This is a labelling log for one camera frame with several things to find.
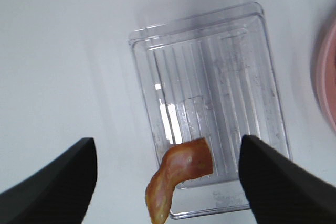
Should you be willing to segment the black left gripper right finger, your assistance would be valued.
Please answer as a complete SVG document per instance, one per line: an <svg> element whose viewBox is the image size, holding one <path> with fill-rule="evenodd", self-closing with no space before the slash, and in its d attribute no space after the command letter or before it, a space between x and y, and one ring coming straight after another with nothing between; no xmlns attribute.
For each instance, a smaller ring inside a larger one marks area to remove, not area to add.
<svg viewBox="0 0 336 224"><path fill-rule="evenodd" d="M239 180L257 223L335 223L335 187L254 135L244 135Z"/></svg>

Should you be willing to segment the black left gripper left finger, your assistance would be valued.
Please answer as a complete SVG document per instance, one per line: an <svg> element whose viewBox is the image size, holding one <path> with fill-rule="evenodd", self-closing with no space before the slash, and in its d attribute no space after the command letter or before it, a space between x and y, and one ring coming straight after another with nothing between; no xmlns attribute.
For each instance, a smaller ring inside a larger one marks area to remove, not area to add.
<svg viewBox="0 0 336 224"><path fill-rule="evenodd" d="M82 223L97 181L93 138L1 193L1 223Z"/></svg>

